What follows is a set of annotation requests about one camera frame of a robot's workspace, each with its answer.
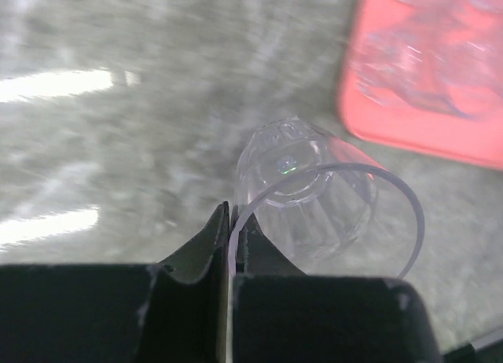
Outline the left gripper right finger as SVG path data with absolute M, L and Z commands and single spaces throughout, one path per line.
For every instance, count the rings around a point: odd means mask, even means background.
M 231 234 L 235 362 L 440 362 L 415 288 L 390 277 L 299 272 L 254 217 Z

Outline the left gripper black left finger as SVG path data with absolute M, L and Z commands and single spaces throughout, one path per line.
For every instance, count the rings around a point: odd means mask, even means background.
M 157 263 L 1 268 L 4 362 L 217 362 L 229 205 Z

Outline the clear glass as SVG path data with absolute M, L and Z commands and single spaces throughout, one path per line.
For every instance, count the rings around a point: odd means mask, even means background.
M 398 176 L 292 117 L 258 128 L 237 162 L 228 266 L 405 277 L 424 245 L 423 208 Z

